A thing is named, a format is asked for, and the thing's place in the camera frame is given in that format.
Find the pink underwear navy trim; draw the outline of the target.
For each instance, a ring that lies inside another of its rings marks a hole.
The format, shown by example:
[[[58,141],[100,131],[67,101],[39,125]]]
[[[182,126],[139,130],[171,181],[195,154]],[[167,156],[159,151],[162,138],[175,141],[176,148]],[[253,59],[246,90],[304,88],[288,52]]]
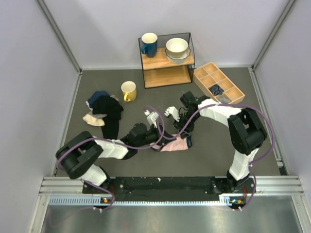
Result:
[[[180,151],[180,150],[188,150],[192,147],[191,136],[181,138],[178,136],[174,141],[169,142],[164,146],[155,145],[152,147],[154,151],[159,152],[171,152],[171,151]]]

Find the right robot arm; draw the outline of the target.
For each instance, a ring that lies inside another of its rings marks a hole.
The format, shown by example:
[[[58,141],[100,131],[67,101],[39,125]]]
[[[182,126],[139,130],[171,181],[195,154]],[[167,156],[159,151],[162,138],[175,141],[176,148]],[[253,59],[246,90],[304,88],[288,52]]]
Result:
[[[267,132],[255,110],[238,108],[231,104],[222,104],[207,96],[195,97],[187,92],[180,98],[185,112],[175,107],[165,110],[165,116],[174,118],[173,126],[184,137],[194,130],[194,123],[199,117],[207,117],[227,126],[233,147],[233,163],[226,179],[212,181],[213,191],[217,194],[240,191],[249,178],[249,167],[263,142]]]

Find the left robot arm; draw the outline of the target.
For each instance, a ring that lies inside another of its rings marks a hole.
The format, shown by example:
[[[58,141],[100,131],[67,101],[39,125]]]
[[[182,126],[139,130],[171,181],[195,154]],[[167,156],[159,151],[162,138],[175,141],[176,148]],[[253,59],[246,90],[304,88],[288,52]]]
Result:
[[[94,137],[83,131],[56,152],[58,166],[62,167],[70,179],[81,179],[92,183],[99,192],[110,188],[107,172],[95,165],[100,158],[127,160],[138,150],[149,149],[162,143],[165,131],[161,125],[137,123],[122,139],[105,139]]]

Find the grey rolled underwear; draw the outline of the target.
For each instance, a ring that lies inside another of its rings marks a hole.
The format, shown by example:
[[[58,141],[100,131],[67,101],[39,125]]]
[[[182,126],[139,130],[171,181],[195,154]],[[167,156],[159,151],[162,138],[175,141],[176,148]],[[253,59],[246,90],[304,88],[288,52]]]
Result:
[[[231,103],[231,100],[224,97],[224,96],[219,96],[217,99],[220,103],[223,103],[223,104],[230,104]]]

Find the navy striped rolled underwear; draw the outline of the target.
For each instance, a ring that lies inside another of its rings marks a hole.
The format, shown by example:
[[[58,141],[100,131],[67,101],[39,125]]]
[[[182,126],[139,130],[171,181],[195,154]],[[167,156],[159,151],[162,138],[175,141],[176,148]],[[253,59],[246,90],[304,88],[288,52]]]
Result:
[[[214,84],[209,88],[209,90],[213,96],[222,95],[224,93],[224,90],[218,84]]]

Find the wooden compartment tray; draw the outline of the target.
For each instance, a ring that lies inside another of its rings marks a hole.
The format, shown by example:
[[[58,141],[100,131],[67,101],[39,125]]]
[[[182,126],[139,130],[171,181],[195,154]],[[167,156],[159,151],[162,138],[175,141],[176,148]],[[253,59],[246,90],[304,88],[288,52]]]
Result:
[[[196,68],[193,80],[205,95],[215,101],[218,101],[219,96],[224,96],[231,100],[230,104],[236,104],[245,97],[245,94],[213,62]],[[213,96],[210,92],[209,88],[214,84],[218,84],[224,90],[222,95]]]

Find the yellow mug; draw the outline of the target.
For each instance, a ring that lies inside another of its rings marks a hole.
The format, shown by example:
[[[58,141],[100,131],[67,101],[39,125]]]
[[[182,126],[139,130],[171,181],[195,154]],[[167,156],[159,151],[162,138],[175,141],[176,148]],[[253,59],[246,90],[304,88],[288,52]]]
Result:
[[[121,85],[123,99],[125,102],[134,101],[137,97],[136,84],[132,81],[126,81]]]

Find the black garment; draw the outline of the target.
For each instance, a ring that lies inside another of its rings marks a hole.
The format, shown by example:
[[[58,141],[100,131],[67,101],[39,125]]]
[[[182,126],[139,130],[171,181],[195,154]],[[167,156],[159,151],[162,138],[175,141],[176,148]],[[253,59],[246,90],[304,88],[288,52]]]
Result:
[[[123,107],[113,97],[102,96],[93,103],[93,114],[104,114],[102,120],[104,126],[101,127],[103,138],[117,139],[119,133],[119,121]]]

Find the white scalloped bowl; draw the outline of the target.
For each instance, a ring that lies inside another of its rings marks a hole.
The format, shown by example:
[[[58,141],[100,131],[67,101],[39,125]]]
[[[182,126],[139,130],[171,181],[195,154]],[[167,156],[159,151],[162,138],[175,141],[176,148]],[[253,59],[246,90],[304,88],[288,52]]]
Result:
[[[166,53],[166,57],[168,59],[168,61],[170,61],[171,63],[174,64],[182,64],[184,63],[187,58],[190,56],[191,54],[191,49],[188,47],[182,55],[179,56],[175,56],[173,55],[173,53],[171,51],[169,51],[168,49],[165,49],[165,53]]]

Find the cream garment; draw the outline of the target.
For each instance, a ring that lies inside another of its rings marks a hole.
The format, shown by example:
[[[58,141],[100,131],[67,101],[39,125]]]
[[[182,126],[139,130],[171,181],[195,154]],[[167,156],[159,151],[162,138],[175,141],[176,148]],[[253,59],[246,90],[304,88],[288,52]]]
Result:
[[[103,118],[106,117],[106,114],[93,114],[89,112],[83,117],[83,121],[91,126],[102,127],[105,125]]]

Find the navy blue garment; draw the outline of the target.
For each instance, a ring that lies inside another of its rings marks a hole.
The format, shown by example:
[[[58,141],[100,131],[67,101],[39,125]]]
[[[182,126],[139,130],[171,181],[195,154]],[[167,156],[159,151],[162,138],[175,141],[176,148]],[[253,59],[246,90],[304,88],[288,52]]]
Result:
[[[94,102],[99,99],[100,97],[104,97],[104,96],[110,96],[110,94],[106,91],[95,91],[92,96],[86,101],[87,106],[89,107],[89,109],[93,108],[93,104]]]

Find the cream ceramic bowl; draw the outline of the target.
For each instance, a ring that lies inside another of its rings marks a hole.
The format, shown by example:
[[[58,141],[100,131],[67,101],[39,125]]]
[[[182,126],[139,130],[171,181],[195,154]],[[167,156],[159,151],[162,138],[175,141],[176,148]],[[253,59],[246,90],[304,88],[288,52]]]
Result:
[[[188,42],[182,38],[172,38],[166,43],[167,54],[172,58],[181,58],[188,47]]]

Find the dark blue mug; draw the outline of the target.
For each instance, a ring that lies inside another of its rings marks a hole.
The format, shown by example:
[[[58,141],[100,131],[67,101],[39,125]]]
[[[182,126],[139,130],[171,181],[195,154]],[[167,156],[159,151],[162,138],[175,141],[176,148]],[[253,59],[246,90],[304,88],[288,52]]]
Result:
[[[155,33],[145,33],[142,37],[142,54],[147,57],[155,57],[157,53],[157,35]]]

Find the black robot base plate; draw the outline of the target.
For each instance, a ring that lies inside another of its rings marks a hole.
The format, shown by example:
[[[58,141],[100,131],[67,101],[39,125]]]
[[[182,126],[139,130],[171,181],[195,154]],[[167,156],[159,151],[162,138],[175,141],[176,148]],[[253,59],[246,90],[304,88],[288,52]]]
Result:
[[[234,181],[227,177],[115,177],[107,178],[98,185],[112,191],[113,194],[133,194],[152,191],[202,191],[206,194],[238,193],[250,194],[255,188],[254,179],[243,178]]]

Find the aluminium frame rail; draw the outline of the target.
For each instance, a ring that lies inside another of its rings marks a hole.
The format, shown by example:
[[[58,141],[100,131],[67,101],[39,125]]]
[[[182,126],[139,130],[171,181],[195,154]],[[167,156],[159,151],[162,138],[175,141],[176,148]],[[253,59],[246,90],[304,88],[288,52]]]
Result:
[[[114,190],[170,190],[182,189],[212,192],[215,185],[224,185],[226,178],[218,177],[112,177],[110,184]],[[255,188],[257,195],[291,196],[302,195],[304,190],[297,176],[251,176],[239,187]],[[41,195],[80,195],[85,185],[81,180],[68,177],[45,177],[41,183]]]

